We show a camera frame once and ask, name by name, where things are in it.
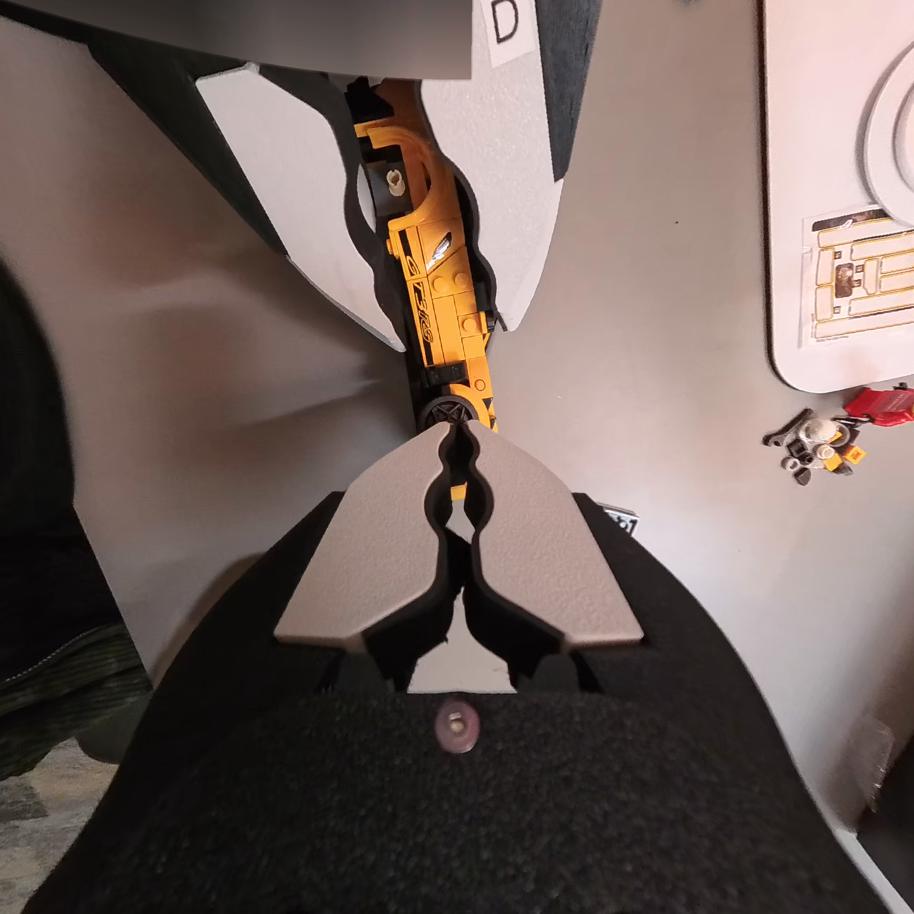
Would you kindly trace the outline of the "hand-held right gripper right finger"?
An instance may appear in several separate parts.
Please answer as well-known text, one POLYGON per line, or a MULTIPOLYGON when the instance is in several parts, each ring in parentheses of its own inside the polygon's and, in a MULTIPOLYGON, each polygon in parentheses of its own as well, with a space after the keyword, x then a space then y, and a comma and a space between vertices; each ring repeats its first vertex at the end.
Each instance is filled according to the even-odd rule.
POLYGON ((464 428, 482 595, 563 652, 639 644, 644 630, 565 483, 507 437, 481 423, 464 428))

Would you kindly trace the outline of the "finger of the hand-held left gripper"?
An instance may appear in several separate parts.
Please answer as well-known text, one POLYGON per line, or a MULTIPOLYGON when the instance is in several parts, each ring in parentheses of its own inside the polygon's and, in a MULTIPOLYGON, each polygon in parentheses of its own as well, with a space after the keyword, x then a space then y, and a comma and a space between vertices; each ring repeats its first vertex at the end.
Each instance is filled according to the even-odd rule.
POLYGON ((203 76, 196 87, 291 265, 356 323, 404 352, 347 221, 347 190, 356 190, 356 179, 348 177, 331 122, 251 63, 203 76))
POLYGON ((474 2, 472 11, 471 77, 425 79, 419 94, 440 152, 472 193, 477 249, 513 331, 539 285, 563 181, 553 171, 535 2, 474 2))

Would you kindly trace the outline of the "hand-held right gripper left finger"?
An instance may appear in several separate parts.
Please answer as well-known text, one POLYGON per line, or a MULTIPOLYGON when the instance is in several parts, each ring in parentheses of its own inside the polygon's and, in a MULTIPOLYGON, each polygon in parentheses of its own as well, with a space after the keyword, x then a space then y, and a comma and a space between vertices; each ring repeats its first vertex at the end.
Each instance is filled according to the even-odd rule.
POLYGON ((444 643, 455 596, 448 558, 448 454, 439 423, 347 488, 274 630, 285 644, 424 657, 444 643))

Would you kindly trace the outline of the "orange lego car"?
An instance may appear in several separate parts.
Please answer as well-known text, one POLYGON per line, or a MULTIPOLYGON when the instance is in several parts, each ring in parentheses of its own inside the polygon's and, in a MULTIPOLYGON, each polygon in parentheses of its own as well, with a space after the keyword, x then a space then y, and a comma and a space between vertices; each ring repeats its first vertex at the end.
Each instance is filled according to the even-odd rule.
POLYGON ((478 420, 496 431, 486 349, 497 318, 472 250, 469 200, 425 124, 417 83, 357 76, 345 95, 374 233, 404 320, 416 421, 427 402, 455 394, 473 402, 478 420))

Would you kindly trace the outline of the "lego sticker sheet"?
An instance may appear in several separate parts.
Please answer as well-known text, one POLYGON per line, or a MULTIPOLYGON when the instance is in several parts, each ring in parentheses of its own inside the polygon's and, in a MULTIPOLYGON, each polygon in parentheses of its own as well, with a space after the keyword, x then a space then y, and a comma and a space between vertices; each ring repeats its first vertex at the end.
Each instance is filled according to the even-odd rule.
POLYGON ((799 308, 802 348, 912 326, 912 227, 873 204, 807 218, 799 308))

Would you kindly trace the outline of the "pile of small lego parts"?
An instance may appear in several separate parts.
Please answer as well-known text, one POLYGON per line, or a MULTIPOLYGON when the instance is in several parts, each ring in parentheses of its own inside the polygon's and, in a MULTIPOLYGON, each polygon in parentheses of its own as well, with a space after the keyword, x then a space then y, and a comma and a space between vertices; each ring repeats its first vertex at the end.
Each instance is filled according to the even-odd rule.
POLYGON ((823 416, 806 408, 760 443, 783 451, 781 467, 798 486, 807 486, 817 473, 849 478, 866 456, 857 442, 872 421, 869 416, 823 416))

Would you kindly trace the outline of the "red lego piece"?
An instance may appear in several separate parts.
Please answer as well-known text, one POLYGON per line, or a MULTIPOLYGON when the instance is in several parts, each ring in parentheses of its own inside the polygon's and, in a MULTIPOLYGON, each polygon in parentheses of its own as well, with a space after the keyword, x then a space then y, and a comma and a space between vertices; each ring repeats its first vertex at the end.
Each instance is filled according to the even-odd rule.
POLYGON ((844 412, 877 427, 905 425, 913 421, 913 389, 907 383, 886 389, 863 387, 847 402, 844 412))

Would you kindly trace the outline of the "person's green knit sweater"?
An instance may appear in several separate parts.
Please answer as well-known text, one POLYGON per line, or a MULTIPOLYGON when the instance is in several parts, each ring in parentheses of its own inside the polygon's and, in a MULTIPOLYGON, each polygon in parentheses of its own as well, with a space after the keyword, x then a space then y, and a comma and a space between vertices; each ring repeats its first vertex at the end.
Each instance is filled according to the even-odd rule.
POLYGON ((32 771, 61 742, 100 724, 152 684, 127 626, 70 639, 1 684, 1 779, 32 771))

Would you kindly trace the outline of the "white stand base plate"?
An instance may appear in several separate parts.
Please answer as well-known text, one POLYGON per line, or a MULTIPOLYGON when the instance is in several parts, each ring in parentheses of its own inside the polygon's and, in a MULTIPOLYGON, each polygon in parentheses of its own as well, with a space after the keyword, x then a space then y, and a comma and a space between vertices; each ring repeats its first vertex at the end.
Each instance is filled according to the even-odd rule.
POLYGON ((828 393, 912 377, 913 325, 798 342, 803 224, 873 204, 913 227, 913 3, 763 2, 771 357, 828 393))

